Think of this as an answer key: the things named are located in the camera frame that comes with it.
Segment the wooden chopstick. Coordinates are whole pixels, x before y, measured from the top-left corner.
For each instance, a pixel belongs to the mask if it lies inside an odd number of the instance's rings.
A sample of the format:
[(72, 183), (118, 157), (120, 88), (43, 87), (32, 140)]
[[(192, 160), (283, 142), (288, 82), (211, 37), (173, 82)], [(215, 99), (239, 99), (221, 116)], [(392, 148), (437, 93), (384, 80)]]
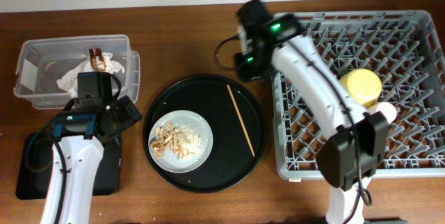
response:
[(238, 116), (238, 121), (239, 121), (240, 124), (241, 124), (241, 128), (242, 128), (242, 130), (243, 130), (245, 139), (246, 139), (246, 141), (247, 141), (247, 143), (248, 143), (248, 146), (249, 146), (249, 148), (250, 148), (251, 154), (252, 154), (253, 157), (256, 157), (255, 152), (254, 152), (254, 149), (253, 149), (253, 146), (252, 146), (251, 141), (250, 141), (250, 137), (249, 137), (248, 132), (247, 132), (247, 129), (245, 128), (245, 124), (244, 124), (242, 115), (241, 115), (241, 113), (240, 113), (240, 111), (239, 111), (239, 109), (238, 109), (238, 104), (236, 103), (236, 100), (235, 100), (235, 98), (234, 98), (234, 94), (233, 94), (233, 92), (232, 92), (231, 86), (230, 86), (229, 84), (227, 84), (226, 87), (227, 87), (229, 96), (230, 96), (230, 98), (231, 98), (231, 100), (232, 100), (232, 104), (233, 104), (233, 106), (234, 106), (234, 109), (235, 109), (235, 111), (236, 111), (236, 114), (237, 114), (237, 116)]

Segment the gold brown snack wrapper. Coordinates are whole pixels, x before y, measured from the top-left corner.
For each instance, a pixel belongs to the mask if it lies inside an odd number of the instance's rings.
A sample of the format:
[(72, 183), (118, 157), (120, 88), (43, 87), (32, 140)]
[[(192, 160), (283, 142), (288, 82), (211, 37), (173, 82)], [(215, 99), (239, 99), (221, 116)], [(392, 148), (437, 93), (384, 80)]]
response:
[(105, 72), (106, 64), (100, 48), (89, 49), (90, 64), (97, 72)]

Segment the grey round plate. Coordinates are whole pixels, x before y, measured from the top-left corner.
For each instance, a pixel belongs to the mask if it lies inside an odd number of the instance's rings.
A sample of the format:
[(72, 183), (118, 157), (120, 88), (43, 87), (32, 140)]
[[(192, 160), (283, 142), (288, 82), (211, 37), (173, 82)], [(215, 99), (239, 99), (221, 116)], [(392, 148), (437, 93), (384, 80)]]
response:
[(200, 167), (213, 147), (207, 121), (192, 111), (173, 111), (160, 117), (147, 137), (149, 157), (171, 173), (187, 173)]

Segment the food scraps and rice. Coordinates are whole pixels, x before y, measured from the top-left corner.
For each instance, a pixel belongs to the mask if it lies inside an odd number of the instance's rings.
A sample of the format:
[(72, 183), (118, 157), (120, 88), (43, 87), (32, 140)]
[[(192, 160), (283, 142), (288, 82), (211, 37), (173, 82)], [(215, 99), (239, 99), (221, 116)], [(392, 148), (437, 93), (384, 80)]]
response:
[(201, 157), (205, 146), (203, 138), (188, 125), (174, 126), (171, 122), (157, 126), (149, 147), (157, 157), (171, 151), (178, 159)]

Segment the yellow plastic bowl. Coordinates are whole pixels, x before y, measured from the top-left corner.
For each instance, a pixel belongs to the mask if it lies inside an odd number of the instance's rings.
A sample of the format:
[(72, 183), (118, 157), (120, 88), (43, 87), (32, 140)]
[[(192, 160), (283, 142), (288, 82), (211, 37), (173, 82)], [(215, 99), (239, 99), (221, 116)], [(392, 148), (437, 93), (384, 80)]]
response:
[(351, 97), (362, 106), (373, 106), (382, 91), (382, 82), (378, 75), (371, 70), (359, 68), (343, 75), (340, 84)]

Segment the pink plastic cup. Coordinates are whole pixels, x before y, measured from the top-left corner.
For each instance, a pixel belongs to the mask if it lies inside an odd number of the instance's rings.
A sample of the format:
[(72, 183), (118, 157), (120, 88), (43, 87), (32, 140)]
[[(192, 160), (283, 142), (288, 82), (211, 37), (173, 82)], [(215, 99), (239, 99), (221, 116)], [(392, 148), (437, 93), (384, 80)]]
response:
[(389, 102), (378, 102), (367, 108), (367, 110), (370, 114), (380, 112), (383, 114), (389, 124), (391, 124), (397, 117), (396, 107)]

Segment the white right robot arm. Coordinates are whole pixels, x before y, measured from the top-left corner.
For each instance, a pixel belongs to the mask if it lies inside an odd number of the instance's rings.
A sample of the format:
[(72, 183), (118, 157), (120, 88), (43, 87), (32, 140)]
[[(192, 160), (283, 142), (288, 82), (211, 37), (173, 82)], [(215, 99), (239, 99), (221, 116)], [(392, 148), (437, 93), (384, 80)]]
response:
[(261, 0), (251, 0), (236, 16), (241, 52), (234, 56), (234, 69), (239, 79), (285, 74), (326, 139), (316, 164), (330, 185), (327, 223), (364, 223), (363, 208), (372, 204), (367, 186), (382, 162), (388, 120), (381, 112), (369, 113), (342, 87), (295, 15), (273, 17)]

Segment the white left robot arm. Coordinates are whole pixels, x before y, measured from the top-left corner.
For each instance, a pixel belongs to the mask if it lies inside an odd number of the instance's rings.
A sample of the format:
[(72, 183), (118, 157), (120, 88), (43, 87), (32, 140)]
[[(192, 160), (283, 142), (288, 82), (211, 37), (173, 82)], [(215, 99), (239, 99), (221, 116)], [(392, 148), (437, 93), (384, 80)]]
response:
[(106, 146), (142, 115), (113, 92), (120, 80), (108, 72), (77, 75), (77, 96), (49, 123), (53, 165), (42, 223), (87, 223), (93, 186)]

